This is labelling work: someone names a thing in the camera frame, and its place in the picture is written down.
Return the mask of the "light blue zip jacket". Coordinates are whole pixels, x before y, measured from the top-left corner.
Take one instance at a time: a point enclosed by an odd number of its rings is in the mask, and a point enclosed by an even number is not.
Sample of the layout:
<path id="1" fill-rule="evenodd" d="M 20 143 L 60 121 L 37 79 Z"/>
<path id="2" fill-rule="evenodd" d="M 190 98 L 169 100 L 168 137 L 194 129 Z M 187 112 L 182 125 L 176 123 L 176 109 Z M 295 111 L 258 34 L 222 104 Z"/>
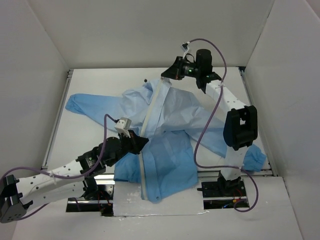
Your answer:
<path id="1" fill-rule="evenodd" d="M 118 181 L 140 183 L 145 179 L 146 197 L 152 203 L 198 183 L 191 140 L 225 157 L 224 123 L 210 118 L 192 92 L 155 79 L 128 89 L 121 96 L 77 93 L 65 108 L 114 129 L 113 119 L 128 118 L 133 131 L 149 139 L 141 155 L 127 154 L 115 165 Z"/>

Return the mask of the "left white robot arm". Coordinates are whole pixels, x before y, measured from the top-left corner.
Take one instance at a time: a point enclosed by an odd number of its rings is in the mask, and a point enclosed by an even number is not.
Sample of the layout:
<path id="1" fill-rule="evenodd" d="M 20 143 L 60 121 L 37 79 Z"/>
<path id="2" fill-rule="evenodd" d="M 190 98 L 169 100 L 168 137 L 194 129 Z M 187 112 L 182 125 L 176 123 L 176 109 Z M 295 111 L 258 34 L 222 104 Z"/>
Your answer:
<path id="1" fill-rule="evenodd" d="M 128 154 L 138 155 L 148 138 L 129 131 L 119 134 L 51 172 L 16 178 L 9 174 L 0 181 L 0 222 L 25 219 L 28 211 L 67 198 L 91 200 L 98 194 L 95 176 L 105 173 Z"/>

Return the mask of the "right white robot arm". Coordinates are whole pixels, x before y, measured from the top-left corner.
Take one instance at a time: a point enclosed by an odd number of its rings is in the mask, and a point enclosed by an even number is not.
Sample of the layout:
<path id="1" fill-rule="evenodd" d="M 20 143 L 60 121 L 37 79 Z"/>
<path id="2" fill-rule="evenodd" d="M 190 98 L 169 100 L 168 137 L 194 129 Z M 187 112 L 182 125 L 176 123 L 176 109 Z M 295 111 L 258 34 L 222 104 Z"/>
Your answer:
<path id="1" fill-rule="evenodd" d="M 226 114 L 223 128 L 223 139 L 227 145 L 226 166 L 220 170 L 216 188 L 223 196 L 239 190 L 246 152 L 258 137 L 257 109 L 253 105 L 245 105 L 224 86 L 222 78 L 213 71 L 212 54 L 208 49 L 199 49 L 193 62 L 182 56 L 176 57 L 161 77 L 171 80 L 194 78 L 197 87 L 215 100 Z"/>

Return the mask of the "aluminium rail frame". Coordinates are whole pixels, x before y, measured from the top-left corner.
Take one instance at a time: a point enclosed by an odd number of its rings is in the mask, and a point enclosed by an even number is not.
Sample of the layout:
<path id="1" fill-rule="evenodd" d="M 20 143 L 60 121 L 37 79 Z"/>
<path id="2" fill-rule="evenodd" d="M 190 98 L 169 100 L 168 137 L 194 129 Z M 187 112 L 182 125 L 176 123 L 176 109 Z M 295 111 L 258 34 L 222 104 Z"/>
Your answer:
<path id="1" fill-rule="evenodd" d="M 72 113 L 65 109 L 69 97 L 77 93 L 92 95 L 120 96 L 125 90 L 141 87 L 144 80 L 158 79 L 164 68 L 106 68 L 106 69 L 74 69 L 67 76 L 64 92 L 60 102 L 57 120 L 53 128 L 53 135 L 49 144 L 43 168 L 53 170 L 76 159 L 84 152 L 97 146 L 103 139 L 103 127 L 88 117 Z M 212 111 L 215 103 L 197 89 L 194 80 L 185 78 L 181 81 L 171 81 L 174 88 L 192 92 L 199 102 Z M 249 102 L 242 71 L 238 67 L 228 67 L 226 87 L 239 100 Z M 200 145 L 197 161 L 204 166 L 218 166 L 224 164 L 224 159 Z M 215 181 L 218 177 L 217 169 L 198 169 L 199 181 Z M 95 177 L 99 188 L 109 194 L 114 193 L 114 166 L 107 167 L 106 172 Z"/>

